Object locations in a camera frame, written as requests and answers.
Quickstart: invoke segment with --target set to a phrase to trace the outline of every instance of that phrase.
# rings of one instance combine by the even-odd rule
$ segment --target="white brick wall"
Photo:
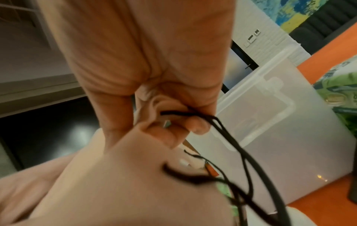
[[[261,31],[260,35],[245,47],[256,29]],[[311,56],[251,0],[237,0],[232,39],[260,66],[290,44],[299,46],[289,57],[296,66]]]

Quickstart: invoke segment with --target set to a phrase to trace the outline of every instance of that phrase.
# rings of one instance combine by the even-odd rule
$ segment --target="painting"
[[[328,0],[252,0],[287,33],[292,32]]]

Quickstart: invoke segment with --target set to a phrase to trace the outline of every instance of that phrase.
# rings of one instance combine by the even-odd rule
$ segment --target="white wall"
[[[259,29],[261,34],[250,46],[245,47],[247,39],[256,29]],[[310,54],[300,44],[284,32],[251,0],[237,0],[232,39],[260,66],[289,44],[299,45],[298,50],[289,57],[296,66],[310,57]]]
[[[0,83],[70,73],[62,54],[34,27],[0,23]]]

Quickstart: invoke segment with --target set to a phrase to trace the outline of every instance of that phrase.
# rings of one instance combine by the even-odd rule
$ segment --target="black cord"
[[[276,190],[275,186],[273,185],[269,177],[266,175],[266,173],[261,168],[261,166],[255,161],[255,159],[253,159],[253,157],[238,144],[238,142],[229,134],[229,132],[226,130],[226,128],[223,126],[223,124],[220,122],[220,120],[217,117],[211,115],[205,115],[193,109],[191,110],[193,112],[163,111],[161,112],[161,115],[179,115],[179,116],[187,116],[187,117],[198,116],[206,120],[209,124],[211,124],[241,154],[244,171],[249,184],[248,194],[246,194],[237,185],[231,183],[228,180],[227,176],[211,161],[209,161],[210,164],[212,164],[215,168],[217,168],[221,172],[221,174],[223,175],[223,179],[213,178],[211,176],[206,176],[206,175],[196,175],[196,176],[184,175],[171,169],[167,164],[163,165],[163,170],[167,174],[179,180],[190,182],[196,185],[207,183],[207,182],[221,182],[227,184],[232,190],[234,196],[234,199],[232,199],[231,202],[234,201],[235,205],[238,208],[242,206],[242,203],[239,201],[239,196],[238,196],[240,195],[245,201],[245,203],[249,205],[258,214],[258,216],[260,216],[266,223],[274,226],[291,226],[290,218],[287,214],[287,211],[285,209],[285,204],[282,198],[280,197],[278,191]],[[199,155],[192,155],[192,156],[204,159],[202,156]],[[257,172],[257,174],[263,181],[264,185],[266,186],[270,196],[273,199],[273,203],[276,207],[278,220],[272,218],[264,210],[262,210],[257,204],[255,204],[255,202],[252,201],[253,191],[254,191],[253,182],[251,180],[245,160],[247,160],[251,164],[251,166],[254,168],[254,170]]]

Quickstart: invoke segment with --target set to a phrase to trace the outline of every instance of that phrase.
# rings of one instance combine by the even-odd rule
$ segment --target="colorful artwork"
[[[292,32],[328,0],[252,0],[287,33]]]

